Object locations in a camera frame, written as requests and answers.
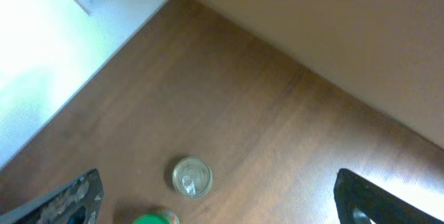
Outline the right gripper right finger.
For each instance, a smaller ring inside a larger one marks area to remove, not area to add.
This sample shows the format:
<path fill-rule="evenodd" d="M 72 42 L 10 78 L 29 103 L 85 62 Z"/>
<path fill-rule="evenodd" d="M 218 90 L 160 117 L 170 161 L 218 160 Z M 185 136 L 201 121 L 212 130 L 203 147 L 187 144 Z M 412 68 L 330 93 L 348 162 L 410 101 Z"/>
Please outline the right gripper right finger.
<path fill-rule="evenodd" d="M 339 169 L 334 201 L 341 224 L 437 223 L 437 219 L 406 203 L 349 169 Z"/>

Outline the green lid jar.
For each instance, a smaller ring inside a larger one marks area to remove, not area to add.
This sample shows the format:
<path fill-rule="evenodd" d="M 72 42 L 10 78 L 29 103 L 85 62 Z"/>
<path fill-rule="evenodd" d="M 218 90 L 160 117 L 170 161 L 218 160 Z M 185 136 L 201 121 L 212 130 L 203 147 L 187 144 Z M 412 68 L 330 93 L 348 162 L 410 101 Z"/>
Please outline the green lid jar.
<path fill-rule="evenodd" d="M 161 209 L 138 217 L 133 224 L 180 224 L 180 219 L 174 212 Z"/>

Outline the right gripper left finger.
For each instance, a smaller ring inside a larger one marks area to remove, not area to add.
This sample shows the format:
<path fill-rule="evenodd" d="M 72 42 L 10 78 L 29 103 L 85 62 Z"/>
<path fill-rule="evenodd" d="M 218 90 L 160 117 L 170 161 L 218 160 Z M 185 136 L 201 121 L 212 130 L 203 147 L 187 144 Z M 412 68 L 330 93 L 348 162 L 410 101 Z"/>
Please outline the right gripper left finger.
<path fill-rule="evenodd" d="M 96 224 L 104 188 L 92 169 L 71 182 L 1 215 L 1 224 Z"/>

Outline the silver tin can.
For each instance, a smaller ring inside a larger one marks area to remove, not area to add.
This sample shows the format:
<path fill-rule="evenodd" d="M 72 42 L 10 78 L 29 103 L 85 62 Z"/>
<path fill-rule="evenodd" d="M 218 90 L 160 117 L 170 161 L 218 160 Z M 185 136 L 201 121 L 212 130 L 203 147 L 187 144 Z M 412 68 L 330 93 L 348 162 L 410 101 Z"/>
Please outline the silver tin can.
<path fill-rule="evenodd" d="M 198 157 L 185 157 L 173 168 L 173 188 L 188 199 L 206 196 L 211 190 L 213 181 L 211 167 Z"/>

